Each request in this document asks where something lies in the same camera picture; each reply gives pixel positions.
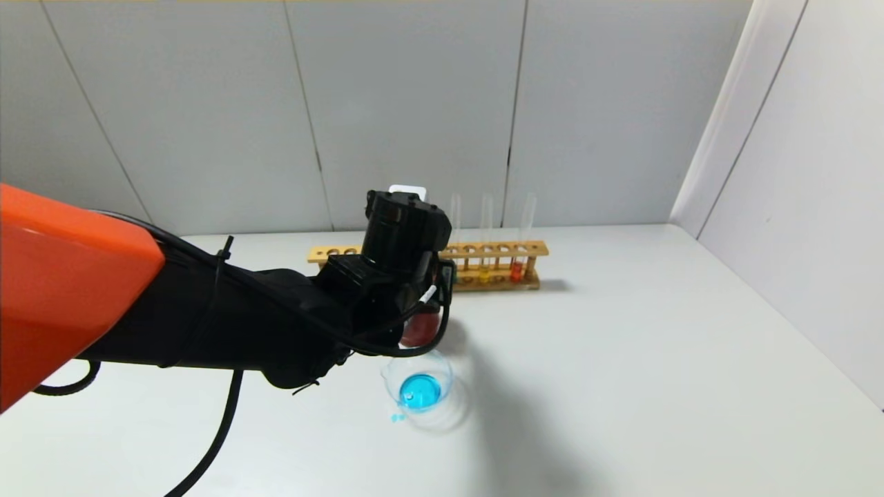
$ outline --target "orange liquid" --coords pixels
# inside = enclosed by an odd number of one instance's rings
[[[522,281],[522,262],[513,261],[513,265],[509,269],[509,280],[513,283]]]

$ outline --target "glass test tube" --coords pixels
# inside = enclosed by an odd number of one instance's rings
[[[485,252],[485,245],[492,240],[492,224],[494,223],[494,198],[489,194],[482,194],[482,246],[480,252]],[[482,257],[479,264],[479,283],[490,283],[492,260],[490,257]]]
[[[517,251],[527,249],[525,244],[530,238],[531,227],[534,225],[534,210],[537,208],[537,195],[529,193],[525,198],[525,205],[522,206],[522,224],[519,225],[519,243],[516,246]],[[510,265],[509,280],[513,283],[522,281],[522,271],[524,271],[525,263],[528,261],[526,256],[514,256],[513,263]]]
[[[461,243],[461,195],[451,195],[451,210],[448,211],[448,219],[451,221],[451,238],[448,245],[456,245]],[[457,282],[457,274],[454,275],[454,282]]]

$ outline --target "robotic arm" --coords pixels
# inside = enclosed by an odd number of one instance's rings
[[[105,361],[234,370],[216,441],[169,495],[220,448],[243,370],[296,388],[354,352],[417,356],[445,334],[456,266],[438,252],[451,224],[415,194],[369,191],[362,253],[329,256],[307,277],[228,264],[233,237],[212,255],[135,218],[0,187],[0,412],[32,390],[52,394],[40,382],[72,358],[89,360],[90,375],[55,394],[87,386]],[[411,317],[440,309],[430,343],[399,347]]]

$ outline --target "wooden test tube rack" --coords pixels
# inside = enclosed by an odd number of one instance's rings
[[[329,256],[338,254],[358,254],[359,245],[327,245],[314,247],[307,256],[307,262],[319,264],[322,268]],[[533,241],[492,241],[489,243],[451,243],[439,257],[453,259],[457,262],[457,281],[455,292],[494,292],[500,290],[537,290],[540,278],[537,276],[535,264],[540,256],[549,256],[549,249],[540,240]],[[525,259],[522,268],[522,279],[519,282],[510,280],[513,268],[513,257]],[[479,281],[479,268],[482,259],[491,259],[488,264],[489,281]]]

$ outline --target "white table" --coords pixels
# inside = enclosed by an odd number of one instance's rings
[[[189,495],[884,495],[884,414],[681,229],[536,232],[542,290],[455,296],[462,425],[392,422],[385,358],[295,397],[249,372]],[[310,246],[360,239],[241,235],[232,263],[313,274]],[[190,240],[214,253],[224,237]],[[229,377],[107,363],[80,394],[29,395],[0,418],[0,495],[165,494],[209,445]]]

